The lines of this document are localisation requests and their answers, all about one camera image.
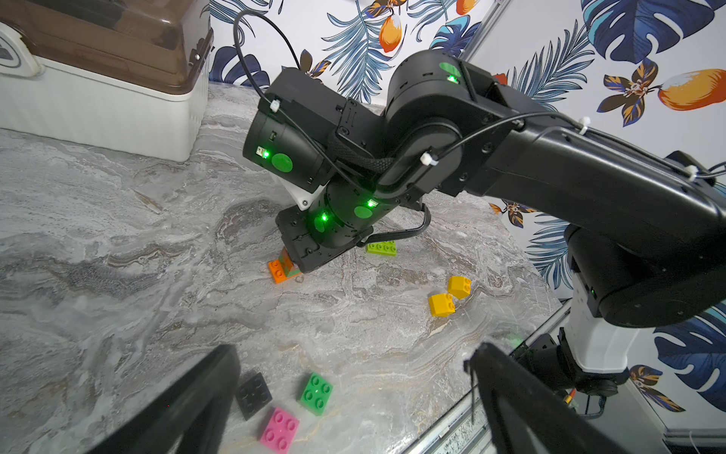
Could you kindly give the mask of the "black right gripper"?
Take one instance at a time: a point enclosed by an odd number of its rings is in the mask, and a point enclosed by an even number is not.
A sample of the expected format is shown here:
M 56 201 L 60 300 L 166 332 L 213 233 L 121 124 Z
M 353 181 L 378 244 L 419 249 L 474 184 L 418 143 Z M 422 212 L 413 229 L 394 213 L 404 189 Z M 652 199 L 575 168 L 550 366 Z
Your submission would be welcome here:
M 306 213 L 297 206 L 279 212 L 275 221 L 293 264 L 303 274 L 310 274 L 340 257 L 374 232 L 374 228 L 368 227 L 351 238 L 346 236 L 341 246 L 328 247 L 313 237 L 315 228 L 306 224 Z

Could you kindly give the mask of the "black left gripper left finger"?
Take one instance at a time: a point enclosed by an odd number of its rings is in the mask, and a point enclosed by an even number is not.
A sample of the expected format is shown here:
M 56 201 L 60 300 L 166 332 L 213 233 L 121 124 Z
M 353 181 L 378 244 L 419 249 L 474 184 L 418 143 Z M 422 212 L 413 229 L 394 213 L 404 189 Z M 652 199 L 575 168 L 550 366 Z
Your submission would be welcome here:
M 236 348 L 216 347 L 93 453 L 217 453 L 234 399 Z

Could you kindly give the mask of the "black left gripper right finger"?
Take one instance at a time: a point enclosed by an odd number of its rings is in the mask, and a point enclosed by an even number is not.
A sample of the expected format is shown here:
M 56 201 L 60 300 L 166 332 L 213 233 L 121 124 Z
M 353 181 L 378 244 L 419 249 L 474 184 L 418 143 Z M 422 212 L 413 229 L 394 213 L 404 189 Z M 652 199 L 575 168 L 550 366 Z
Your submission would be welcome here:
M 498 453 L 623 453 L 537 378 L 484 342 L 466 361 Z

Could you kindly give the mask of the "brown orange square lego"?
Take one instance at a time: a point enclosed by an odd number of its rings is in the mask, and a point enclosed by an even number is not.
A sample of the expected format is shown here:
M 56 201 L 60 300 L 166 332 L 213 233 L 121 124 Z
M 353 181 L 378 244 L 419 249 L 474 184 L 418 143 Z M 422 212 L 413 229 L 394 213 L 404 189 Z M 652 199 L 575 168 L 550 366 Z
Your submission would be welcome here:
M 296 266 L 294 264 L 294 262 L 292 261 L 290 255 L 289 255 L 289 251 L 287 251 L 287 248 L 283 248 L 283 250 L 281 251 L 281 253 L 279 255 L 278 260 L 281 263 L 285 276 L 287 276 L 287 274 L 289 273 L 289 270 L 293 266 Z

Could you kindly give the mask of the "orange lego plate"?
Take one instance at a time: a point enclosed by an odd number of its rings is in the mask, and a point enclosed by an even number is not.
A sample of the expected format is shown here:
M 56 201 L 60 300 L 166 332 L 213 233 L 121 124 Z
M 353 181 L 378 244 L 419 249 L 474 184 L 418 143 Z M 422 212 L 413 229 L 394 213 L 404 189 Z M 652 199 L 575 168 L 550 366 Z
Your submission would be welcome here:
M 268 263 L 268 270 L 270 271 L 270 275 L 275 284 L 281 284 L 289 279 L 292 279 L 285 276 L 281 263 L 278 259 Z

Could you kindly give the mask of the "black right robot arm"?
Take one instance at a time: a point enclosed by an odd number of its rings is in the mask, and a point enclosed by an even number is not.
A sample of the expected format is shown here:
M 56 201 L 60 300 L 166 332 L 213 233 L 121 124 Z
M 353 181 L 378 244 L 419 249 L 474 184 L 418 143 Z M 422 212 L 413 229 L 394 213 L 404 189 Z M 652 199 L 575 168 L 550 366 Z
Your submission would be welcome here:
M 396 69 L 380 115 L 287 68 L 259 91 L 244 156 L 309 195 L 276 219 L 292 267 L 313 272 L 432 191 L 500 197 L 567 222 L 569 320 L 516 360 L 546 387 L 614 395 L 642 328 L 684 322 L 725 298 L 725 199 L 715 175 L 548 111 L 437 50 Z

